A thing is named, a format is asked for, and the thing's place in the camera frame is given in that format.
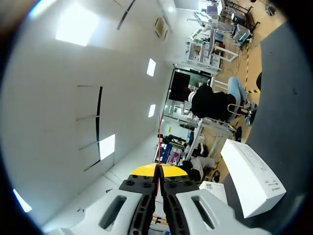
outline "wooden floor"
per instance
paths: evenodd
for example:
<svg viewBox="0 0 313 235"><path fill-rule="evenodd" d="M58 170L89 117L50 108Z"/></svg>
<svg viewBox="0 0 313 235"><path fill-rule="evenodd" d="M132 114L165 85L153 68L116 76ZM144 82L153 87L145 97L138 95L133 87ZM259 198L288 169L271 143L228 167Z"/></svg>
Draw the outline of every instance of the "wooden floor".
<svg viewBox="0 0 313 235"><path fill-rule="evenodd" d="M262 71L262 62L261 62L261 47L260 42L266 38L272 31L274 31L277 27L279 27L286 18L279 11L276 12L274 16L269 16L265 11L265 5L261 1L256 1L255 3L251 3L249 0L239 0L239 5L249 8L253 5L251 10L253 18L255 22L259 21L261 24L257 25L256 29L253 32L253 41L249 45L250 49L248 51L249 54L249 65L248 65L248 81L246 90L257 90L256 79L260 72ZM235 51L236 47L230 39L224 40L224 44L226 45L226 49ZM237 76L240 80L241 84L245 86L246 82L246 70L247 70L247 52L246 49L239 51L239 56L232 63L223 63L223 70L215 77L216 80L227 83L228 79L232 76ZM250 102L259 103L260 94L254 93L248 95L248 100ZM232 121L231 124L235 125L237 120ZM243 128L242 134L242 142L246 142L251 127L245 125L244 117L239 118L239 123L237 126L241 126ZM203 130L202 132L205 135L205 143L210 148L214 142L212 138L214 133L212 130ZM216 159L219 161L217 165L217 170L221 173L220 182L223 182L224 178L228 174L227 167L223 159L220 159L220 150L221 146L223 146L225 140L221 140L219 142L219 146L217 148L217 152L212 154L212 156L216 156Z"/></svg>

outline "desk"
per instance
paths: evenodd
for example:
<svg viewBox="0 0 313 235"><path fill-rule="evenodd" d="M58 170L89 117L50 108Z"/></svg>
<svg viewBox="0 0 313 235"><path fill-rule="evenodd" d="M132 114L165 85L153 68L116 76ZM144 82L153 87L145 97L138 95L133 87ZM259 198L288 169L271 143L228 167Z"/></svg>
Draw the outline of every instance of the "desk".
<svg viewBox="0 0 313 235"><path fill-rule="evenodd" d="M261 97L246 143L275 172L287 193L272 210L244 219L230 175L223 183L237 220L273 233L288 223L312 187L313 79L309 61L288 23L261 42L261 51Z"/></svg>

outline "ceiling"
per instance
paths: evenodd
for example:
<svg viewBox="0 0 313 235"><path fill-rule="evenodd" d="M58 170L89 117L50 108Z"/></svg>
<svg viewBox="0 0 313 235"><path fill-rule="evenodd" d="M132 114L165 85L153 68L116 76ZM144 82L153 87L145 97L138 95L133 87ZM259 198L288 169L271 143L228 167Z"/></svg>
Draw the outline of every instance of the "ceiling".
<svg viewBox="0 0 313 235"><path fill-rule="evenodd" d="M86 46L55 39L75 3L96 16L86 20ZM39 225L156 130L173 69L154 31L162 12L156 1L136 0L118 30L132 0L118 3L58 0L18 34L1 91L1 146L13 187ZM150 58L153 77L146 73ZM99 140L115 134L115 152L84 171L99 160L97 126Z"/></svg>

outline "chair wheel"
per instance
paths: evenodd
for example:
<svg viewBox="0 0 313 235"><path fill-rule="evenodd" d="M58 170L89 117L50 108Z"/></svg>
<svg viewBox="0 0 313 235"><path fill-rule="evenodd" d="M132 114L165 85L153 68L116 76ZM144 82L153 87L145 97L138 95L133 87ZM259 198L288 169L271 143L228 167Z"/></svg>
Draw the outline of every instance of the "chair wheel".
<svg viewBox="0 0 313 235"><path fill-rule="evenodd" d="M251 108L245 117L247 126L251 126L253 124L257 110L258 110L258 105L256 103L251 103Z"/></svg>

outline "person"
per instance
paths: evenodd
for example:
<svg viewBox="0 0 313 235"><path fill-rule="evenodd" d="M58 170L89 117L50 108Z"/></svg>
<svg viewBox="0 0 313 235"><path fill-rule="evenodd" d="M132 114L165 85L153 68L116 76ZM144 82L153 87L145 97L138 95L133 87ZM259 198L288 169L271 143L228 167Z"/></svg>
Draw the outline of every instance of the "person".
<svg viewBox="0 0 313 235"><path fill-rule="evenodd" d="M184 140L183 138L177 137L177 136L173 136L173 135L164 136L163 134L161 134L160 138L162 139L163 143L174 142L174 140L186 142L186 140Z"/></svg>
<svg viewBox="0 0 313 235"><path fill-rule="evenodd" d="M196 92L184 89L183 97L191 103L190 111L199 118L213 118L221 121L231 121L237 115L228 111L229 104L240 105L243 103L245 109L250 106L247 101L247 93L241 86L237 77L233 76L228 80L228 92L214 93L208 85L202 85ZM231 105L229 109L238 111L238 107Z"/></svg>
<svg viewBox="0 0 313 235"><path fill-rule="evenodd" d="M183 161L180 169L186 171L189 178L195 182L200 182L215 166L212 158L196 157L190 161Z"/></svg>

